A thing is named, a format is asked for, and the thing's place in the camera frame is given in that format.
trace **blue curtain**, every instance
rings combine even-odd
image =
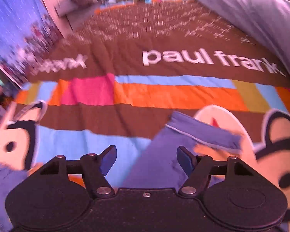
[[[59,34],[40,0],[0,0],[0,64],[20,83]]]

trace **light blue patch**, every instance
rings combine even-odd
[[[38,95],[36,96],[37,100],[49,101],[54,88],[58,83],[52,81],[41,82]]]
[[[276,108],[278,110],[288,113],[288,110],[286,109],[284,103],[279,97],[275,87],[263,84],[255,84],[255,85],[271,108]]]
[[[178,77],[127,75],[115,76],[115,80],[120,84],[190,85],[235,89],[232,81],[228,79],[191,75],[183,75]]]
[[[29,82],[24,83],[24,84],[22,85],[22,89],[23,89],[23,90],[29,90],[30,87],[31,87],[31,83],[29,83]]]
[[[112,186],[120,187],[131,166],[150,144],[147,138],[128,138],[94,134],[89,130],[54,130],[38,126],[39,149],[36,162],[46,163],[56,155],[65,155],[67,160],[77,160],[87,153],[100,154],[109,145],[117,147],[117,159],[106,179]]]

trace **monkey ear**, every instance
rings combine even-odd
[[[265,146],[288,138],[290,138],[290,115],[277,109],[270,110],[263,122]]]
[[[45,101],[37,101],[24,107],[13,119],[13,121],[33,120],[39,122],[47,110]]]

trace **bed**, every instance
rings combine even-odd
[[[0,163],[13,172],[112,144],[114,187],[178,189],[179,145],[216,160],[239,156],[287,195],[290,231],[290,76],[196,0],[100,6],[59,42],[0,124]],[[2,231],[11,228],[5,215]]]

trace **screw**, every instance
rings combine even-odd
[[[187,186],[187,187],[183,187],[183,188],[182,188],[182,192],[183,192],[184,194],[194,194],[196,191],[197,191],[197,190],[196,190],[194,187],[189,187],[189,186]]]
[[[144,193],[143,196],[144,196],[144,197],[150,197],[151,194],[150,194],[150,193]]]
[[[99,187],[97,189],[98,194],[107,195],[110,194],[112,190],[109,187]]]

